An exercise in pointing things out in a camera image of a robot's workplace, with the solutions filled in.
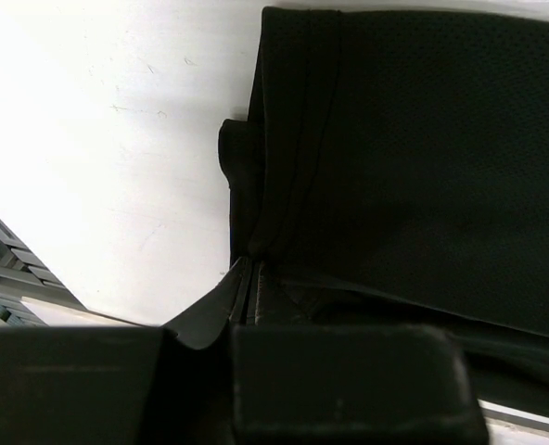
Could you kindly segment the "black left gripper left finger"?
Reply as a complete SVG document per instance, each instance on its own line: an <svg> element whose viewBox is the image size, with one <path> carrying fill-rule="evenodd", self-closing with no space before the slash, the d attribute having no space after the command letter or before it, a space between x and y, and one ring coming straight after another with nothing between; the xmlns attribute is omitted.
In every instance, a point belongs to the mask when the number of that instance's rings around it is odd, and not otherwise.
<svg viewBox="0 0 549 445"><path fill-rule="evenodd" d="M232 444L230 317L251 274L158 327L0 328L0 444Z"/></svg>

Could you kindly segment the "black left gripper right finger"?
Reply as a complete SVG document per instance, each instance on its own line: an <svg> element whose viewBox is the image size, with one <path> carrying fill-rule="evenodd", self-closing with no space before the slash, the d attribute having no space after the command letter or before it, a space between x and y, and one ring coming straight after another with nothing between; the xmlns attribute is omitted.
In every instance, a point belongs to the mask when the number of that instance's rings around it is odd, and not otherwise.
<svg viewBox="0 0 549 445"><path fill-rule="evenodd" d="M239 444L484 444L462 351L421 324L315 325L265 266L231 334Z"/></svg>

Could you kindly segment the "black t shirt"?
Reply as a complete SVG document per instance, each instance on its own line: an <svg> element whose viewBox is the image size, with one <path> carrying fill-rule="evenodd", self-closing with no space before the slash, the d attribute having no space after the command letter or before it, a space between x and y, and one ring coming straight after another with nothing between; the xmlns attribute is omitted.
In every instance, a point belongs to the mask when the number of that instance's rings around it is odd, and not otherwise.
<svg viewBox="0 0 549 445"><path fill-rule="evenodd" d="M219 161L278 296L441 326L483 400L549 416L549 21L267 7Z"/></svg>

